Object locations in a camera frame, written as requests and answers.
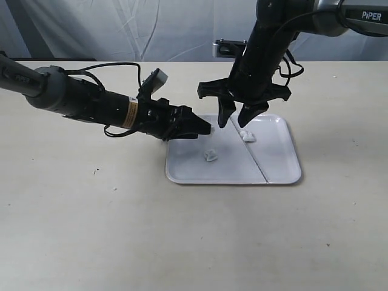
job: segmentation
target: table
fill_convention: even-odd
[[[197,85],[231,66],[144,63],[142,76],[161,68],[155,98],[215,113]],[[304,179],[291,187],[179,186],[161,141],[110,139],[0,90],[0,289],[387,289],[388,63],[304,66],[269,110],[295,138]],[[94,73],[136,94],[136,69]]]

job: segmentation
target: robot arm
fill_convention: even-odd
[[[296,64],[288,47],[299,33],[336,37],[351,29],[368,36],[388,35],[385,0],[258,0],[256,16],[247,42],[215,42],[215,56],[235,58],[229,77],[202,82],[198,87],[200,98],[218,97],[221,128],[236,110],[235,102],[243,103],[238,122],[245,127],[268,110],[268,101],[288,100],[289,80],[286,85],[277,85],[272,77],[282,60],[289,66],[285,55]],[[286,77],[290,79],[302,72]]]
[[[108,65],[135,65],[138,67],[139,93],[135,98],[107,91],[101,81],[89,71]],[[72,76],[84,75],[94,82]],[[169,100],[153,100],[151,95],[167,80],[156,69],[140,81],[140,66],[136,63],[108,63],[64,70],[50,66],[31,70],[6,56],[0,55],[0,88],[21,93],[32,106],[60,113],[63,117],[105,125],[109,137],[123,137],[143,132],[158,139],[195,139],[209,135],[211,124],[196,116],[190,107],[173,106]],[[113,134],[110,126],[127,129],[125,133]]]

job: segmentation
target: piper logo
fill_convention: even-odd
[[[376,12],[363,11],[362,19],[381,21],[382,14]]]

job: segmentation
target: white backdrop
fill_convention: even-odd
[[[21,1],[56,58],[217,61],[213,40],[247,39],[256,19],[256,0],[8,1]],[[6,42],[1,37],[0,48]],[[388,39],[354,32],[301,35],[291,48],[299,61],[388,60]],[[23,57],[25,50],[7,53]]]

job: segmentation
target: white tray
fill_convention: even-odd
[[[245,143],[240,137],[237,116],[225,128],[217,115],[202,115],[214,127],[209,136],[168,142],[166,175],[178,184],[294,184],[301,178],[301,167],[284,119],[259,115],[244,130],[257,142]],[[207,162],[206,150],[214,149],[218,159]]]

